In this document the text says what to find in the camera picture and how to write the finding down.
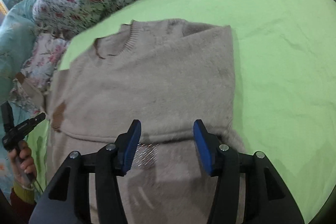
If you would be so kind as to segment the left hand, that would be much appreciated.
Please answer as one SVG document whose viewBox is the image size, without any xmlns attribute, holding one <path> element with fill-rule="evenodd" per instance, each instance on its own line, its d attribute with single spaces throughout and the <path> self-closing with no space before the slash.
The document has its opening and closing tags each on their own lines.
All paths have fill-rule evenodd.
<svg viewBox="0 0 336 224">
<path fill-rule="evenodd" d="M 18 144 L 19 154 L 13 149 L 8 152 L 9 161 L 13 170 L 14 179 L 25 188 L 33 187 L 33 180 L 37 177 L 37 169 L 31 156 L 31 149 L 26 141 L 21 140 Z"/>
</svg>

